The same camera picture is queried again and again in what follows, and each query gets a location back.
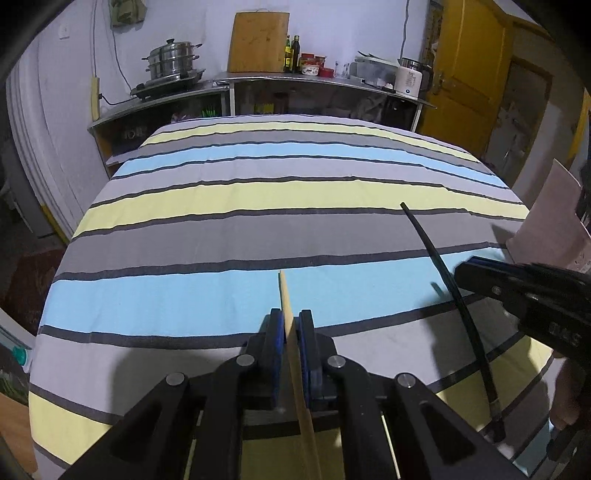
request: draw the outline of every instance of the blue stripe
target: blue stripe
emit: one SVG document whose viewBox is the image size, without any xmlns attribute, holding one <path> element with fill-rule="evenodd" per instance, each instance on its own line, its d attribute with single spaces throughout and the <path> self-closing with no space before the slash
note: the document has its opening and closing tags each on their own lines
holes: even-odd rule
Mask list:
<svg viewBox="0 0 591 480">
<path fill-rule="evenodd" d="M 444 255 L 450 269 L 472 255 L 505 260 L 498 248 Z M 316 326 L 336 325 L 448 301 L 429 257 L 286 271 L 294 312 L 312 309 Z M 277 271 L 59 280 L 42 325 L 120 335 L 209 336 L 258 331 L 280 306 Z"/>
<path fill-rule="evenodd" d="M 113 177 L 129 175 L 137 172 L 153 171 L 162 167 L 176 167 L 184 163 L 195 161 L 222 160 L 224 158 L 236 157 L 293 157 L 298 155 L 306 157 L 385 160 L 406 164 L 418 164 L 444 173 L 453 173 L 466 179 L 478 180 L 489 185 L 507 188 L 502 180 L 496 175 L 482 173 L 468 167 L 453 165 L 441 160 L 434 160 L 403 150 L 377 147 L 356 147 L 344 144 L 295 142 L 196 147 L 178 152 L 153 155 L 152 157 L 147 158 L 136 158 L 125 162 Z"/>
<path fill-rule="evenodd" d="M 513 464 L 527 476 L 530 476 L 546 454 L 546 446 L 550 441 L 550 435 L 554 426 L 550 421 L 536 434 L 534 439 L 519 455 Z"/>
</svg>

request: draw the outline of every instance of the door handle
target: door handle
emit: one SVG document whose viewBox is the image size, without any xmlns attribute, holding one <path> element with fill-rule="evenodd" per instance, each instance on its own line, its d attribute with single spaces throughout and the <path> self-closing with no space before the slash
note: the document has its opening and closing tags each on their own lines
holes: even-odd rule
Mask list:
<svg viewBox="0 0 591 480">
<path fill-rule="evenodd" d="M 435 75 L 435 79 L 433 80 L 433 88 L 431 89 L 431 93 L 433 95 L 439 94 L 441 89 L 443 88 L 443 83 L 445 82 L 445 77 L 443 75 L 443 71 L 439 70 Z"/>
<path fill-rule="evenodd" d="M 433 88 L 431 89 L 431 93 L 437 95 L 441 92 L 441 89 L 445 87 L 446 90 L 450 90 L 453 88 L 453 82 L 450 82 L 449 79 L 445 78 L 445 74 L 443 70 L 440 70 L 435 75 L 435 80 L 433 81 Z"/>
</svg>

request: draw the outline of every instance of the electrical outlet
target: electrical outlet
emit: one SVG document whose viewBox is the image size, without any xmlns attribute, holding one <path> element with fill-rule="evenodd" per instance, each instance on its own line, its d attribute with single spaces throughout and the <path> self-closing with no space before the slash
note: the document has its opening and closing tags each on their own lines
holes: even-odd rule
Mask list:
<svg viewBox="0 0 591 480">
<path fill-rule="evenodd" d="M 69 24 L 67 24 L 67 23 L 60 24 L 57 34 L 60 37 L 60 40 L 63 40 L 64 38 L 70 38 Z"/>
</svg>

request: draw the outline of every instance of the wooden stick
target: wooden stick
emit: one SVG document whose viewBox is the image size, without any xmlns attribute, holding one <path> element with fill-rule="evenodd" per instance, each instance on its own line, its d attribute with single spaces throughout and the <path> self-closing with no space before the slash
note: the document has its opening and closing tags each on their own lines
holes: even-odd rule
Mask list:
<svg viewBox="0 0 591 480">
<path fill-rule="evenodd" d="M 294 316 L 291 311 L 290 295 L 287 291 L 287 282 L 285 272 L 279 272 L 279 292 L 281 295 L 281 310 L 285 322 L 285 338 L 287 344 L 287 359 L 290 366 L 291 385 L 294 390 L 295 412 L 297 421 L 300 424 L 300 439 L 304 464 L 306 466 L 307 477 L 310 480 L 322 480 L 320 471 L 320 460 L 318 450 L 316 449 L 316 437 L 314 435 L 314 426 L 312 425 L 312 415 L 306 407 L 304 398 L 304 387 L 301 379 L 300 350 L 297 346 L 297 332 L 294 327 Z"/>
</svg>

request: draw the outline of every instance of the striped bed sheet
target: striped bed sheet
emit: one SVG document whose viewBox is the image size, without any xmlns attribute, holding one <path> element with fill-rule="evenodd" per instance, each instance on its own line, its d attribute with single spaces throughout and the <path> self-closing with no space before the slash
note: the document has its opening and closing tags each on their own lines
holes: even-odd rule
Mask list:
<svg viewBox="0 0 591 480">
<path fill-rule="evenodd" d="M 204 374 L 238 354 L 280 306 L 279 269 L 294 311 L 311 309 L 339 353 L 376 374 L 416 374 L 486 432 L 470 343 L 400 208 L 451 270 L 472 255 L 509 261 L 505 241 L 528 210 L 476 158 L 364 121 L 270 115 L 167 125 L 117 161 L 56 272 L 37 338 L 29 401 L 44 479 L 167 373 Z M 503 407 L 498 448 L 532 475 L 558 361 L 500 304 L 463 294 Z M 245 479 L 304 476 L 285 388 L 281 404 L 246 416 Z M 342 478 L 338 419 L 314 424 L 323 476 Z"/>
</svg>

